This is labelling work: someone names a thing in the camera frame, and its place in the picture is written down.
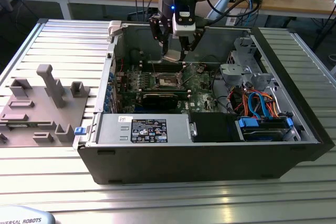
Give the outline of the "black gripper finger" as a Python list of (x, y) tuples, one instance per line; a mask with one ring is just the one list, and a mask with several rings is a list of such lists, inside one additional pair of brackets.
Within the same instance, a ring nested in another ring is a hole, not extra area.
[(189, 51), (194, 51), (200, 40), (202, 39), (204, 35), (204, 29), (197, 29), (194, 33), (194, 40), (192, 42), (189, 42), (188, 36), (181, 36), (180, 37), (180, 44), (181, 44), (181, 54), (180, 54), (180, 60), (184, 60), (186, 57), (186, 54)]
[(171, 34), (171, 20), (163, 15), (153, 15), (149, 18), (149, 24), (153, 38), (162, 47), (161, 55), (166, 55), (168, 51), (168, 40)]

